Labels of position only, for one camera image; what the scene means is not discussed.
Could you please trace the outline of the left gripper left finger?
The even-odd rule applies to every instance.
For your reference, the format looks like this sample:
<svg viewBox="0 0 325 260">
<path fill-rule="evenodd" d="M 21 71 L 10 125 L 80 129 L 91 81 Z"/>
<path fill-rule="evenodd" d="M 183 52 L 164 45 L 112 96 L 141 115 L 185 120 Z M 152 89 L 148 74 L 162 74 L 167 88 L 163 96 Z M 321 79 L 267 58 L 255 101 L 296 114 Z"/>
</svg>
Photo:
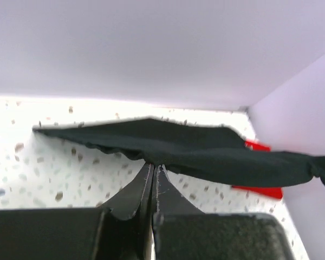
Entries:
<svg viewBox="0 0 325 260">
<path fill-rule="evenodd" d="M 96 259 L 151 259 L 154 166 L 145 163 L 134 179 L 102 204 L 105 216 Z"/>
</svg>

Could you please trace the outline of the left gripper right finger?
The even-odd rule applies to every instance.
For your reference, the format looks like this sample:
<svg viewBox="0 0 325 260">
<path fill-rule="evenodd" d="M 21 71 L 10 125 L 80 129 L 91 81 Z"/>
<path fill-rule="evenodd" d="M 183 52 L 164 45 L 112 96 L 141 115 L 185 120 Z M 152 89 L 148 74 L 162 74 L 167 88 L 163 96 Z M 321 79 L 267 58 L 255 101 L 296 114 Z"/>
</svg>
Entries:
<svg viewBox="0 0 325 260">
<path fill-rule="evenodd" d="M 205 213 L 189 202 L 170 182 L 164 165 L 154 169 L 152 186 L 152 232 L 155 259 L 158 257 L 159 236 L 157 224 L 164 214 L 204 215 Z"/>
</svg>

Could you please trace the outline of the black t-shirt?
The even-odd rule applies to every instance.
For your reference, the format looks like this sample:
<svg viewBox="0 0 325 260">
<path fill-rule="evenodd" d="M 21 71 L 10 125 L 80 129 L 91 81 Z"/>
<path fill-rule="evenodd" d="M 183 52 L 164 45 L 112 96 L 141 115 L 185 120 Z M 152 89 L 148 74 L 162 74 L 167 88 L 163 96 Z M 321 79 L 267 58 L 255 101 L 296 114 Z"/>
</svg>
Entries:
<svg viewBox="0 0 325 260">
<path fill-rule="evenodd" d="M 325 186 L 325 156 L 256 151 L 228 127 L 145 118 L 82 127 L 35 127 L 34 132 L 215 183 L 288 187 L 319 178 Z"/>
</svg>

